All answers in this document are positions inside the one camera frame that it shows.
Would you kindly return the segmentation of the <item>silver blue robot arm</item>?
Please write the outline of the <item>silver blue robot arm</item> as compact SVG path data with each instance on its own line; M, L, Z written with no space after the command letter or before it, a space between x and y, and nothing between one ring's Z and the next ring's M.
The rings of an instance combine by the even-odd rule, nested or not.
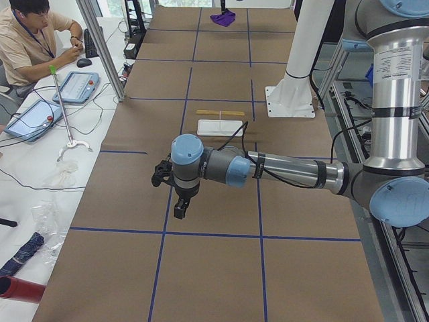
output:
M200 180L241 187L249 177L346 196L381 222L417 225L428 217L428 182L417 157L420 61L428 37L427 1L347 1L343 47L373 49L371 150L361 164L300 160L235 147L209 148L192 134L172 142L168 182L182 219Z

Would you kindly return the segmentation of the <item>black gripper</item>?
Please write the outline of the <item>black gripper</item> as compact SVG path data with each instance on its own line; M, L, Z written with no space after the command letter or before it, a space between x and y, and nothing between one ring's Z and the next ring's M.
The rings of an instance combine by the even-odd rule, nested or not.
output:
M178 201L174 205L174 217L176 219L184 219L190 204L190 199L195 197L199 192L200 179L196 177L190 180L184 180L175 174L173 175L173 179L174 190L178 196Z

